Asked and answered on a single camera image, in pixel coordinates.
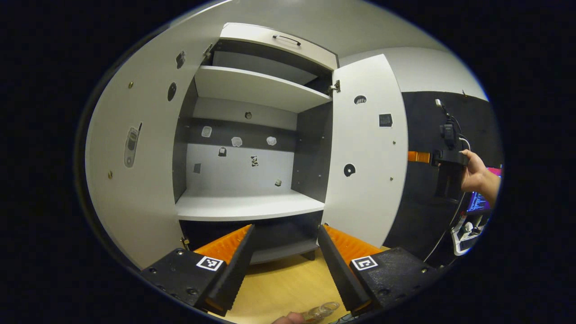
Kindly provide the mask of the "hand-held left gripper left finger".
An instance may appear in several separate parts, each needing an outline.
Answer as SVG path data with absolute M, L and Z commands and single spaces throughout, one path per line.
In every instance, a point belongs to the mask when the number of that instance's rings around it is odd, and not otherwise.
M 190 307 L 225 316 L 249 268 L 256 229 L 248 224 L 196 250 L 177 248 L 139 274 Z

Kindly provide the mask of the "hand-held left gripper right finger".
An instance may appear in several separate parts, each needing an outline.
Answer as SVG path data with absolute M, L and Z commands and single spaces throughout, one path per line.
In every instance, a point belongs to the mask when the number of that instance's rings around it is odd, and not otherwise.
M 436 283 L 440 271 L 401 247 L 385 251 L 327 224 L 318 244 L 344 308 L 353 316 L 389 311 Z

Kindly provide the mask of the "clear glass bottle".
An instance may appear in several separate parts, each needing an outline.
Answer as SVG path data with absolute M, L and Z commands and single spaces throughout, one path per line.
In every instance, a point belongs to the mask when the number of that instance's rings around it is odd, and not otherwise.
M 271 324 L 319 324 L 339 307 L 340 304 L 337 302 L 328 302 L 308 311 L 290 312 L 288 315 L 277 318 Z

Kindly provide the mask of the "white cabinet door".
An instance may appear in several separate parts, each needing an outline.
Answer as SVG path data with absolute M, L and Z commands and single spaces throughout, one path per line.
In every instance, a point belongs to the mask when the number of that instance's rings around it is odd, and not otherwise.
M 86 138 L 95 213 L 137 267 L 180 244 L 173 142 L 187 88 L 220 27 L 173 28 L 136 51 L 104 87 Z
M 383 54 L 333 72 L 333 135 L 323 222 L 383 245 L 405 187 L 405 103 Z

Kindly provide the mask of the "white cabinet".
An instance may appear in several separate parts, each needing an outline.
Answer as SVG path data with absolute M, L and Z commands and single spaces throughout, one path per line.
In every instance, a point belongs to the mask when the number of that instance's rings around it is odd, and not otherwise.
M 200 66 L 238 68 L 288 80 L 333 98 L 333 71 L 279 49 L 220 34 Z M 292 189 L 325 203 L 333 135 L 333 101 L 294 113 L 241 101 L 201 98 L 195 78 L 175 131 L 175 203 L 190 189 L 248 191 Z M 194 250 L 248 224 L 255 224 L 251 263 L 292 256 L 314 260 L 322 211 L 267 220 L 179 220 L 183 245 Z

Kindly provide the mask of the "white cabinet shelf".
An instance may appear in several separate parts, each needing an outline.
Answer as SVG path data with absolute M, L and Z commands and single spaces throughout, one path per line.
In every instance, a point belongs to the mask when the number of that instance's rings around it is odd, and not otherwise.
M 201 98 L 241 101 L 301 113 L 333 99 L 306 86 L 238 68 L 200 66 L 194 76 Z
M 190 189 L 175 203 L 179 220 L 243 221 L 303 215 L 324 209 L 324 203 L 292 189 L 248 191 Z

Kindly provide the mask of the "white cabinet drawer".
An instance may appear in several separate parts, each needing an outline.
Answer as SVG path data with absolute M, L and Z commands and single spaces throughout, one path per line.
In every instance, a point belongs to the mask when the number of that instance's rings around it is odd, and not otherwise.
M 275 34 L 297 39 L 301 42 L 301 46 L 296 46 L 294 43 L 282 39 L 273 39 L 272 36 Z M 270 49 L 283 51 L 284 53 L 294 54 L 319 64 L 330 71 L 340 67 L 337 54 L 329 49 L 302 37 L 283 31 L 276 31 L 270 27 L 229 22 L 224 25 L 220 33 L 220 39 L 262 45 Z

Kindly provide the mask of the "computer monitor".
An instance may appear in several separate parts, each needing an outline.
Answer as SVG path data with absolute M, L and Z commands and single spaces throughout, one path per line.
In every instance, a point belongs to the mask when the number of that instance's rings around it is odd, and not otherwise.
M 495 168 L 495 167 L 488 167 L 487 170 L 490 170 L 491 172 L 493 172 L 494 174 L 500 175 L 502 177 L 502 168 Z M 471 193 L 471 198 L 467 207 L 467 213 L 469 215 L 476 215 L 479 214 L 480 212 L 490 212 L 493 211 L 495 209 L 491 208 L 490 205 L 488 204 L 488 202 L 485 200 L 485 198 L 483 197 L 483 195 L 481 195 L 481 193 L 478 192 L 470 192 Z

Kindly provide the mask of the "black backdrop cloth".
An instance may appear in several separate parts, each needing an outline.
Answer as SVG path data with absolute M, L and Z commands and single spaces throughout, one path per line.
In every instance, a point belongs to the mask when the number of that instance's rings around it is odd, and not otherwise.
M 459 123 L 469 149 L 478 154 L 487 167 L 504 165 L 504 148 L 492 104 L 465 94 L 438 91 L 402 93 L 405 103 L 409 151 L 430 152 L 445 147 L 440 125 L 446 121 L 440 99 Z M 445 265 L 454 258 L 449 230 L 465 214 L 471 195 L 460 193 L 458 201 L 435 196 L 437 166 L 409 162 L 401 202 L 393 225 L 383 244 L 400 247 L 428 263 Z

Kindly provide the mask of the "white device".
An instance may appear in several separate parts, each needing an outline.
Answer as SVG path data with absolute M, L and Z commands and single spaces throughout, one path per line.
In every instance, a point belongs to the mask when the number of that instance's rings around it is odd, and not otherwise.
M 453 254 L 464 256 L 481 237 L 488 221 L 487 215 L 463 215 L 451 229 Z

